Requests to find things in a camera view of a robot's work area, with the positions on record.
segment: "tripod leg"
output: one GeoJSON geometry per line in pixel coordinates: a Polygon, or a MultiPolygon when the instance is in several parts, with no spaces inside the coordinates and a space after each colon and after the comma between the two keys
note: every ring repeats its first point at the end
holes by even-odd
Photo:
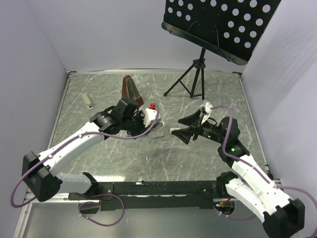
{"type": "Polygon", "coordinates": [[[205,78],[204,78],[204,69],[202,68],[202,100],[205,99],[205,78]]]}
{"type": "Polygon", "coordinates": [[[200,68],[198,68],[196,70],[196,74],[195,74],[195,78],[194,78],[194,82],[193,82],[193,86],[192,86],[192,91],[190,92],[190,98],[193,98],[194,93],[195,93],[195,88],[196,88],[196,84],[197,84],[197,80],[198,80],[198,76],[199,76],[199,72],[200,72],[200,68]]]}
{"type": "Polygon", "coordinates": [[[180,76],[180,78],[163,94],[164,97],[166,97],[167,94],[168,94],[178,83],[181,83],[181,84],[183,85],[183,87],[186,89],[186,91],[190,94],[190,92],[189,92],[189,90],[187,89],[186,85],[183,84],[183,82],[182,82],[181,80],[185,77],[185,75],[186,75],[189,71],[192,70],[193,67],[194,67],[194,64],[192,64],[192,65],[188,68],[188,70],[186,70],[185,73],[183,73],[183,75],[180,76]]]}

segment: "white wall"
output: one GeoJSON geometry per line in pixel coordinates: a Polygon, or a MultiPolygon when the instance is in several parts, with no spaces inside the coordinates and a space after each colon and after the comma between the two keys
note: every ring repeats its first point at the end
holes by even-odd
{"type": "Polygon", "coordinates": [[[0,1],[0,32],[0,237],[9,238],[21,211],[9,194],[23,156],[47,147],[66,73],[25,0],[0,1]]]}
{"type": "MultiPolygon", "coordinates": [[[[283,185],[317,198],[317,1],[283,0],[242,74],[265,156],[283,185]]],[[[309,237],[317,211],[306,205],[309,237]]]]}
{"type": "MultiPolygon", "coordinates": [[[[161,28],[165,0],[27,0],[67,71],[188,68],[200,47],[161,28]]],[[[244,66],[206,53],[206,70],[244,66]]]]}

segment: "floor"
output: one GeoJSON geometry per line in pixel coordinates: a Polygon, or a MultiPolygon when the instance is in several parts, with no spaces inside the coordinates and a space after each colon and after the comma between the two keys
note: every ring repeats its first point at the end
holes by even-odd
{"type": "MultiPolygon", "coordinates": [[[[52,146],[76,132],[96,112],[116,105],[121,98],[122,79],[129,73],[73,73],[62,105],[52,146]],[[94,108],[89,110],[81,97],[86,93],[94,108]]],[[[165,126],[162,138],[117,140],[109,138],[90,148],[62,171],[78,174],[90,172],[113,181],[164,181],[164,180],[214,180],[229,167],[217,154],[219,144],[199,138],[184,144],[171,135],[171,127],[181,127],[180,118],[198,109],[201,97],[190,99],[178,84],[167,97],[163,93],[182,72],[130,74],[141,92],[145,105],[157,103],[165,126]]],[[[194,72],[183,79],[191,87],[194,72]]],[[[240,85],[239,75],[222,72],[205,74],[205,94],[214,106],[227,104],[233,109],[241,130],[240,140],[253,154],[263,169],[264,159],[249,110],[240,85]]],[[[225,109],[217,109],[212,117],[220,121],[227,115],[225,109]]]]}

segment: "perforated metal panel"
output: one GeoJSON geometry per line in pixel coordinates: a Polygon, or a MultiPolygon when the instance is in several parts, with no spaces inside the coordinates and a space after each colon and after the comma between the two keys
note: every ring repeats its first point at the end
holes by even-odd
{"type": "Polygon", "coordinates": [[[279,3],[166,0],[162,27],[236,64],[246,64],[279,3]]]}

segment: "small gray object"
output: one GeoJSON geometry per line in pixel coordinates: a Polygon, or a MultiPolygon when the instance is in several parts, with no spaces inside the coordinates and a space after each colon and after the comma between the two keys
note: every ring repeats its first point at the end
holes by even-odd
{"type": "Polygon", "coordinates": [[[160,138],[160,137],[164,137],[163,131],[157,131],[155,135],[153,136],[153,138],[160,138]]]}

